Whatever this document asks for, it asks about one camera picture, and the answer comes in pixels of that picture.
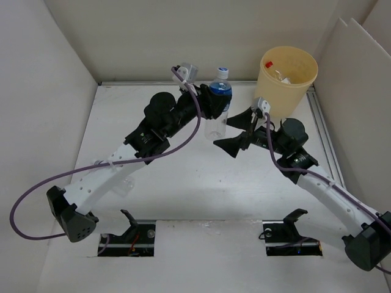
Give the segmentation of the blue label bottle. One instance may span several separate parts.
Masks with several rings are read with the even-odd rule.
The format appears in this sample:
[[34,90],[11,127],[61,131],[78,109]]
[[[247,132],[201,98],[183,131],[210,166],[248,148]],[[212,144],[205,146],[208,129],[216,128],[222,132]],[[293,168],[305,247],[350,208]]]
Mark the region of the blue label bottle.
[[[228,82],[228,74],[228,68],[219,67],[217,69],[216,78],[209,86],[213,93],[218,95],[232,95],[232,86]],[[205,122],[204,135],[208,140],[215,141],[225,137],[229,107],[230,104],[228,103],[217,119],[207,120]]]
[[119,182],[116,186],[114,186],[112,188],[112,191],[116,195],[122,198],[126,198],[129,195],[129,193],[134,189],[134,185],[135,185],[135,179],[130,176],[125,178],[121,182]]

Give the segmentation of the red label plastic bottle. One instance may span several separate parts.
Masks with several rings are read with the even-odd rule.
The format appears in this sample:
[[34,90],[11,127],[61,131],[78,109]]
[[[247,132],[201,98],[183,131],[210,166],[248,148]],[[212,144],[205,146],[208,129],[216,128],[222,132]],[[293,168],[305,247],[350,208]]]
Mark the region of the red label plastic bottle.
[[285,84],[291,84],[290,79],[285,76],[280,70],[279,67],[274,65],[272,61],[265,63],[265,69],[267,73],[274,78],[275,80],[278,80],[280,82],[283,82]]

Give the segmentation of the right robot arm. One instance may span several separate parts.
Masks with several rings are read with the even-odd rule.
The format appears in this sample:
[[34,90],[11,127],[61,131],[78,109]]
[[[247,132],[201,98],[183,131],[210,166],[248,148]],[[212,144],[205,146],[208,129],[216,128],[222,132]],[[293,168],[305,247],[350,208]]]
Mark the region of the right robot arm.
[[227,120],[229,126],[242,129],[234,138],[214,141],[231,157],[250,145],[270,152],[276,168],[293,184],[312,194],[346,227],[337,237],[347,257],[360,269],[371,271],[390,254],[390,212],[380,213],[361,203],[337,184],[303,145],[308,135],[301,121],[288,118],[274,130],[266,112],[248,109]]

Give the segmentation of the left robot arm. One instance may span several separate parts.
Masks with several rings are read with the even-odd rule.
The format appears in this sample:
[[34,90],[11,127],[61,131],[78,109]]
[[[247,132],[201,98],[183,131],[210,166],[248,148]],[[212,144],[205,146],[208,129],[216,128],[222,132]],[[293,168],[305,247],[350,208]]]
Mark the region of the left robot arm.
[[95,165],[78,182],[65,187],[53,186],[47,193],[50,210],[72,243],[84,240],[97,227],[92,208],[114,186],[135,171],[150,164],[169,147],[169,139],[197,116],[218,118],[228,109],[231,90],[215,90],[202,84],[197,96],[183,91],[179,99],[169,92],[152,96],[139,126],[107,161]]

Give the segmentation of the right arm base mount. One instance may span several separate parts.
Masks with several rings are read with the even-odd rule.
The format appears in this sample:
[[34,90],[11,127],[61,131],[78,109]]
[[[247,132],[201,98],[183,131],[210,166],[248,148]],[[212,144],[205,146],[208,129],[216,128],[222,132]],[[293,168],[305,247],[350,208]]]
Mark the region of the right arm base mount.
[[267,256],[322,256],[318,240],[299,235],[294,226],[283,220],[262,221],[263,231],[258,239],[265,243]]

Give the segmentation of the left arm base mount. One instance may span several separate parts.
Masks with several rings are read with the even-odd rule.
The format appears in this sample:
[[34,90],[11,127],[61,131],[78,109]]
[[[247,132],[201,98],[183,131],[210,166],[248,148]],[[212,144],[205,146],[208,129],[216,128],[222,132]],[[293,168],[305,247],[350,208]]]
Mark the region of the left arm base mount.
[[156,220],[141,220],[128,239],[121,235],[101,234],[98,257],[153,257],[155,254]]

